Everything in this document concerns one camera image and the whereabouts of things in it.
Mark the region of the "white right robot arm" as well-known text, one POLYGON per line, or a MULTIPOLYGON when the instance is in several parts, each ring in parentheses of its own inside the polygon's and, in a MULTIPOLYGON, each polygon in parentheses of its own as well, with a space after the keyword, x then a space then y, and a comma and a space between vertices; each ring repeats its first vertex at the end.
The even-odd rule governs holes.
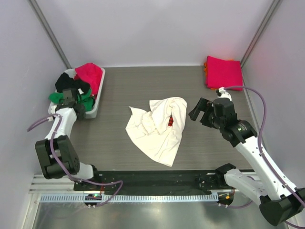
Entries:
POLYGON ((228 141, 248 161, 259 177, 259 181, 243 175, 231 164, 216 169, 215 183, 219 188, 234 187, 250 198, 263 217, 273 226, 290 219, 304 209, 304 188, 297 188, 281 172, 266 150, 258 146, 257 133, 248 121, 240 120, 229 98, 209 101, 200 98, 189 113, 195 121, 200 112, 201 124, 220 131, 228 141))

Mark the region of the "white printed t-shirt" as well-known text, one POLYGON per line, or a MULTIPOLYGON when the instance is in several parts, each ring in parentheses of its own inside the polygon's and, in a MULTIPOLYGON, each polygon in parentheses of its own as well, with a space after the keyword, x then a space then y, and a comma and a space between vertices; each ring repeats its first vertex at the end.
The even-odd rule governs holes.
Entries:
POLYGON ((185 127, 187 102, 180 97, 150 100, 150 111, 130 107, 125 128, 130 140, 150 159, 172 167, 185 127))

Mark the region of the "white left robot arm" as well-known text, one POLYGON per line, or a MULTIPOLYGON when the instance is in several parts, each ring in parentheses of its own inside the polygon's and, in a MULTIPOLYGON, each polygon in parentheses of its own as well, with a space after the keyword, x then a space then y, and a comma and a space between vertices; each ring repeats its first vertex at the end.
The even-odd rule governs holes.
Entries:
POLYGON ((52 121, 52 127, 43 140, 35 143, 42 174, 46 179, 67 176, 72 181, 85 180, 90 190, 97 190, 102 179, 95 175, 96 168, 80 162, 70 135, 77 120, 85 117, 85 108, 78 103, 80 94, 76 89, 63 90, 63 99, 51 107, 50 114, 32 124, 28 131, 44 122, 52 121))

